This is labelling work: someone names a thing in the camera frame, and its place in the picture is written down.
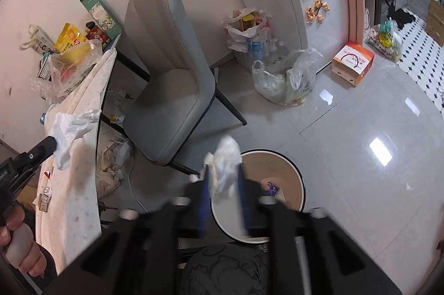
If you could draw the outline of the person's left hand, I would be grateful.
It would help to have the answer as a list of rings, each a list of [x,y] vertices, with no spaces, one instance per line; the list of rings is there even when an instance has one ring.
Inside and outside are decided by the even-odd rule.
[[[32,277],[41,276],[47,261],[24,218],[25,212],[19,204],[3,213],[1,219],[5,225],[1,226],[1,248],[6,247],[5,258],[15,269]]]

